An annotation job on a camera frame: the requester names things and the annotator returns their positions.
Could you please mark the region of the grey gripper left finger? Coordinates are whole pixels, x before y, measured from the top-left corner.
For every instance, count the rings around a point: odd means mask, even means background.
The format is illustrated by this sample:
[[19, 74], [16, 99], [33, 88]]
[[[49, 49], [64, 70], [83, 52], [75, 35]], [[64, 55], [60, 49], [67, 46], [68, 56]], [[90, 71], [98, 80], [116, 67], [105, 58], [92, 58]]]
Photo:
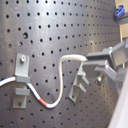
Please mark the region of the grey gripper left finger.
[[87, 54], [87, 59], [88, 60], [102, 60], [102, 59], [107, 59], [109, 61], [110, 65], [114, 65], [114, 57], [113, 57], [113, 48], [104, 48], [100, 52], [91, 52]]

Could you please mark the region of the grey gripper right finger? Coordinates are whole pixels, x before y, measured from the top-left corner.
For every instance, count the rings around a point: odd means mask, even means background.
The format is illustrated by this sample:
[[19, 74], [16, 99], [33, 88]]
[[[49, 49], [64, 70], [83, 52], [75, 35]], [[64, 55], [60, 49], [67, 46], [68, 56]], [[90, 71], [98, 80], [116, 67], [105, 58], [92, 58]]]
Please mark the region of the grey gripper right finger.
[[83, 70], [88, 78], [94, 78], [99, 85], [109, 83], [114, 90], [122, 88], [127, 72], [126, 68], [112, 69], [107, 62], [85, 62]]

